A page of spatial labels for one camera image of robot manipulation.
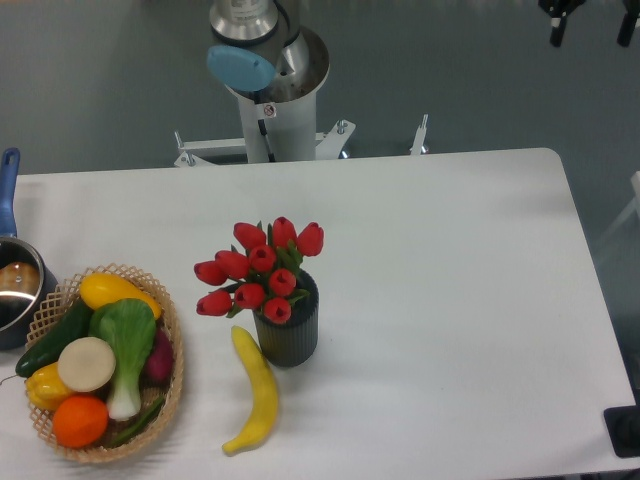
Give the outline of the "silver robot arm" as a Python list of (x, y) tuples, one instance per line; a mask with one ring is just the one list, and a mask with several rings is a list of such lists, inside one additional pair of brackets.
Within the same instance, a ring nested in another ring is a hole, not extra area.
[(320, 89), (329, 74), (321, 38), (300, 23), (298, 1), (215, 1), (206, 65), (254, 103), (284, 103)]

